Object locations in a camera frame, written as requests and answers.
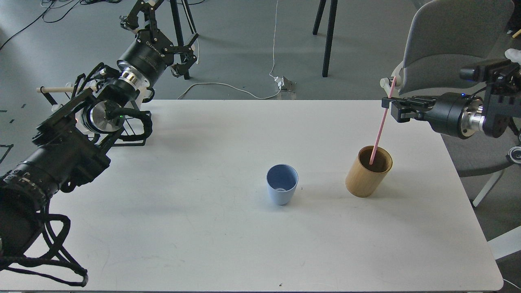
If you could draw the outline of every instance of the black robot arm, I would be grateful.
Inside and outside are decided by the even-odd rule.
[[[441,96],[383,98],[399,123],[411,118],[430,123],[438,133],[466,139],[476,131],[497,138],[511,117],[521,117],[521,73],[518,63],[494,59],[462,68],[460,77],[485,82],[483,99],[476,94],[445,93]]]
[[[153,85],[167,67],[180,76],[195,62],[190,46],[197,35],[188,45],[174,46],[157,28],[154,11],[162,2],[138,0],[121,22],[123,27],[137,31],[134,41],[117,61],[119,70],[100,63],[87,76],[80,75],[72,99],[37,127],[33,143],[38,149],[0,177],[0,271],[36,274],[71,286],[86,285],[87,271],[63,247],[70,220],[50,214],[50,201],[59,190],[71,192],[77,186],[92,182],[107,169],[110,164],[107,152],[118,139],[136,141],[149,137],[152,133],[150,113],[140,111],[136,99],[144,90],[153,92]],[[145,14],[146,23],[140,30],[139,12]],[[183,63],[174,64],[176,54],[185,57]],[[96,92],[86,88],[90,81],[96,82]],[[56,104],[50,94],[44,95]],[[125,116],[143,123],[141,135],[122,135]],[[94,137],[82,133],[78,123],[93,132]],[[52,221],[63,224],[57,234],[50,225]],[[40,235],[49,251],[37,258],[25,256]],[[12,267],[12,264],[27,268],[43,264],[62,266],[82,276],[82,281],[68,282]]]

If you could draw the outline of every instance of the blue cup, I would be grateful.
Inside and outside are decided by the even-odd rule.
[[[277,205],[285,205],[295,193],[299,176],[293,167],[279,164],[269,169],[266,182],[271,200]]]

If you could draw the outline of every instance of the bamboo cup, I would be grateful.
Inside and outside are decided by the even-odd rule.
[[[370,196],[392,167],[391,155],[380,147],[376,150],[373,164],[369,165],[372,151],[372,145],[362,148],[345,178],[349,192],[359,198]]]

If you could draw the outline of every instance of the pink straw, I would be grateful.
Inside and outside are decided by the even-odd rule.
[[[389,91],[388,96],[389,99],[392,97],[392,91],[394,90],[395,85],[396,76],[392,79],[391,90]],[[378,136],[376,137],[375,146],[373,147],[373,152],[371,153],[371,158],[369,159],[369,165],[372,165],[373,161],[375,160],[376,151],[378,149],[378,142],[380,141],[380,136],[382,135],[383,123],[386,121],[387,110],[388,109],[386,108],[385,112],[383,113],[382,123],[380,124],[380,130],[378,131]]]

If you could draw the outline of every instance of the tripod leg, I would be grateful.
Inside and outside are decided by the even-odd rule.
[[[324,53],[324,65],[322,67],[322,77],[327,77],[329,71],[329,58],[331,57],[331,45],[333,43],[334,20],[337,15],[338,0],[331,0],[329,10],[329,23],[327,26],[326,52]]]
[[[190,31],[192,34],[197,33],[197,30],[195,29],[194,19],[192,18],[192,13],[190,12],[190,6],[188,4],[188,0],[182,0],[183,2],[183,8],[184,8],[184,14],[187,16],[188,25],[190,26]]]
[[[315,25],[313,26],[313,34],[317,35],[318,27],[320,25],[320,20],[322,20],[322,14],[324,14],[324,7],[326,5],[326,0],[320,0],[320,4],[318,5],[317,17],[315,18]]]
[[[173,17],[173,26],[176,29],[176,38],[177,38],[177,45],[183,46],[184,40],[183,40],[183,33],[181,31],[181,21],[179,20],[179,9],[177,9],[177,2],[176,1],[170,1],[170,8],[172,9],[172,17]],[[184,63],[186,59],[186,56],[184,54],[181,54],[181,62]],[[190,73],[186,73],[184,75],[184,79],[190,79]]]

